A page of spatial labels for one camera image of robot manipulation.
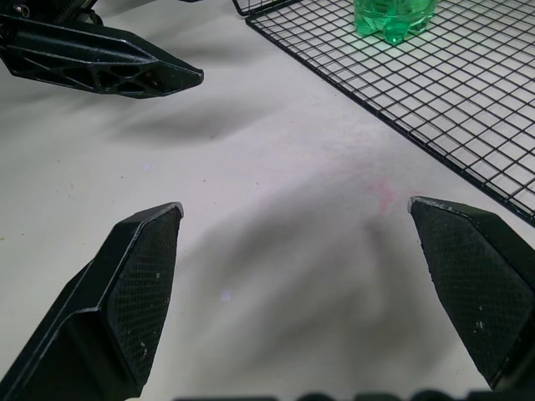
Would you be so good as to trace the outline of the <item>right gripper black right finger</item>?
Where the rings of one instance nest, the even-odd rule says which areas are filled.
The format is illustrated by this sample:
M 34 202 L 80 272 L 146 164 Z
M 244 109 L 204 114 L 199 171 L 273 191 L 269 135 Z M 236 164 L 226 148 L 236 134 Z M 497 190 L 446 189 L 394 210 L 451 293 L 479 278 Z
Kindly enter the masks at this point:
M 424 196 L 408 211 L 478 372 L 493 390 L 535 392 L 535 249 L 490 211 Z

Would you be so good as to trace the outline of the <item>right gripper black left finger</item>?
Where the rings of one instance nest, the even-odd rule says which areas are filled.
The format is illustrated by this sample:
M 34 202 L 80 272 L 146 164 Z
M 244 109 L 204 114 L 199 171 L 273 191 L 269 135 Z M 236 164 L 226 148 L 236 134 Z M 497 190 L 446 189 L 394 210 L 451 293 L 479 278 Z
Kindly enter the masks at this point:
M 118 222 L 0 381 L 0 401 L 127 401 L 146 385 L 171 300 L 183 208 Z

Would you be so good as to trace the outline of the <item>black ribbed finger of the left gripper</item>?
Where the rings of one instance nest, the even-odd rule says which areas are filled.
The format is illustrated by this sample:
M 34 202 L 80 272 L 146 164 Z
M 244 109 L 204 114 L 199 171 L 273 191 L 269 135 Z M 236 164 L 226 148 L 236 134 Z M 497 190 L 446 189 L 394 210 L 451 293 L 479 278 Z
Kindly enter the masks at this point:
M 62 24 L 69 21 L 103 26 L 93 6 L 98 0 L 0 0 L 0 26 L 10 19 Z
M 204 79 L 202 70 L 133 33 L 9 14 L 0 14 L 0 59 L 19 78 L 132 99 L 176 94 Z

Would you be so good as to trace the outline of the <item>green plastic soda bottle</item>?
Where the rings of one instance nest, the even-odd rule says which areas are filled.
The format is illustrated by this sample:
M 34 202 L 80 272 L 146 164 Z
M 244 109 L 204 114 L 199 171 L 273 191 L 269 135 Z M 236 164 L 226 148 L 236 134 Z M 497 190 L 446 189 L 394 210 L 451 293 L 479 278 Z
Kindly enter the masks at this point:
M 424 32 L 439 0 L 354 0 L 354 25 L 359 36 L 379 34 L 397 45 Z

